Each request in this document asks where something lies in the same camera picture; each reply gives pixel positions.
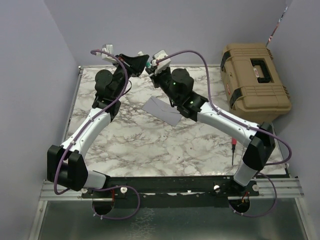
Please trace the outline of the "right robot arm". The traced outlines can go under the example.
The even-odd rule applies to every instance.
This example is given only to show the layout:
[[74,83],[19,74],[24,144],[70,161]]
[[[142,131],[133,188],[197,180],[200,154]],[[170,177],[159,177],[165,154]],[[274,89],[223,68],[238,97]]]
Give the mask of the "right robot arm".
[[227,111],[212,107],[209,100],[193,90],[194,79],[185,68],[171,70],[166,67],[156,73],[154,67],[147,68],[155,88],[161,88],[171,104],[187,119],[212,126],[236,139],[246,151],[230,182],[229,189],[240,196],[248,189],[251,179],[266,165],[275,149],[272,126],[243,120]]

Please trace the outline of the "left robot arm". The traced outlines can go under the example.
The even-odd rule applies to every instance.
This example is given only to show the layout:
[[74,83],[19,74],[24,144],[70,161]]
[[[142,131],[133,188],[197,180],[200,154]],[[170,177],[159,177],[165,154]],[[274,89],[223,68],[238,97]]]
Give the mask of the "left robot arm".
[[92,54],[103,54],[116,69],[103,69],[95,75],[95,97],[88,116],[80,127],[60,145],[52,145],[47,151],[47,179],[53,183],[54,192],[58,186],[66,190],[80,191],[93,189],[97,196],[106,197],[111,190],[108,176],[87,169],[85,156],[101,133],[118,114],[130,77],[138,77],[144,71],[149,55],[139,53],[135,57],[124,54],[112,55],[103,50],[93,50]]

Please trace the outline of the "green white glue stick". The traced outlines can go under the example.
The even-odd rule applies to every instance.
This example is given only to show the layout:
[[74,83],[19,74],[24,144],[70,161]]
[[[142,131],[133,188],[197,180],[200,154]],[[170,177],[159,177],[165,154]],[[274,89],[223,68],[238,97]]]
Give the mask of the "green white glue stick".
[[147,62],[147,63],[145,64],[145,66],[146,66],[146,68],[148,68],[148,69],[150,69],[150,68],[153,67],[153,65],[152,65],[151,62]]

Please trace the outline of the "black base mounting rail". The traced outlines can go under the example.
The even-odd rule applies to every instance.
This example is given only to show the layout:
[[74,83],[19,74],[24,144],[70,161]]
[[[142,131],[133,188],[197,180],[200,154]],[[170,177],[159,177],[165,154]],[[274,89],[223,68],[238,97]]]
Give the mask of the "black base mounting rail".
[[167,176],[167,177],[110,177],[104,191],[89,190],[82,198],[116,208],[227,208],[228,199],[259,195],[257,182],[238,186],[231,175]]

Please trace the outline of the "tan plastic tool case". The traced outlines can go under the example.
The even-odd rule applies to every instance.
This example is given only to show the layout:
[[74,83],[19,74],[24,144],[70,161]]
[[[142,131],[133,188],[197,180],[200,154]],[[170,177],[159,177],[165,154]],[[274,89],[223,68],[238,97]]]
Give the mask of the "tan plastic tool case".
[[270,123],[292,109],[264,43],[230,43],[222,50],[220,75],[229,111],[244,120]]

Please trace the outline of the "red handled screwdriver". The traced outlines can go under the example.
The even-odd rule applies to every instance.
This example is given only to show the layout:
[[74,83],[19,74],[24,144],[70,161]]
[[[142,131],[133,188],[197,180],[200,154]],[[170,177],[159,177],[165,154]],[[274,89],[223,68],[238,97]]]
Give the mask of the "red handled screwdriver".
[[231,141],[231,150],[232,150],[232,159],[231,159],[231,165],[234,165],[234,155],[235,155],[235,150],[236,150],[236,145],[237,145],[237,140],[235,138],[232,138]]

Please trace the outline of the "grey envelope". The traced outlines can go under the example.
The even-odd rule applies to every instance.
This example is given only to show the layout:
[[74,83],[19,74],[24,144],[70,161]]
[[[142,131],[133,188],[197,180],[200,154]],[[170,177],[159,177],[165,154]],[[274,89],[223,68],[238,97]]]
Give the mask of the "grey envelope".
[[142,110],[156,117],[157,119],[175,127],[182,118],[176,108],[170,104],[151,96],[142,107]]

